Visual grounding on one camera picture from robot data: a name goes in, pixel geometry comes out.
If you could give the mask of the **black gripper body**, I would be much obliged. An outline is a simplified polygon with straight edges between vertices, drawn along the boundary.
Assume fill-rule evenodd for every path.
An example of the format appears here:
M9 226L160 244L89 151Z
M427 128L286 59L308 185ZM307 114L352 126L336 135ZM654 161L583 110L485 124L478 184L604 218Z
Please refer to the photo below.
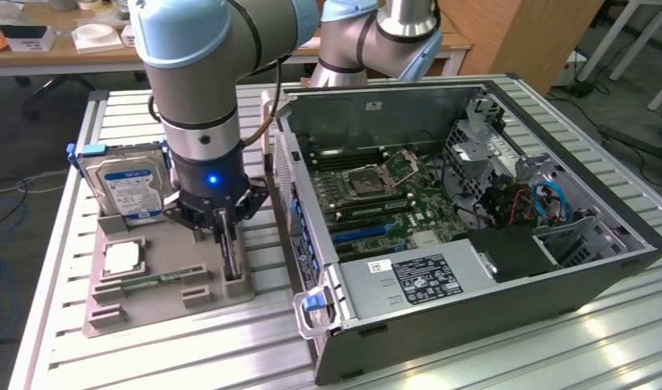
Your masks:
M180 200L194 208L202 207L206 198L214 206L223 206L227 200L238 201L250 188L240 146L210 160L172 154L172 163L180 184Z

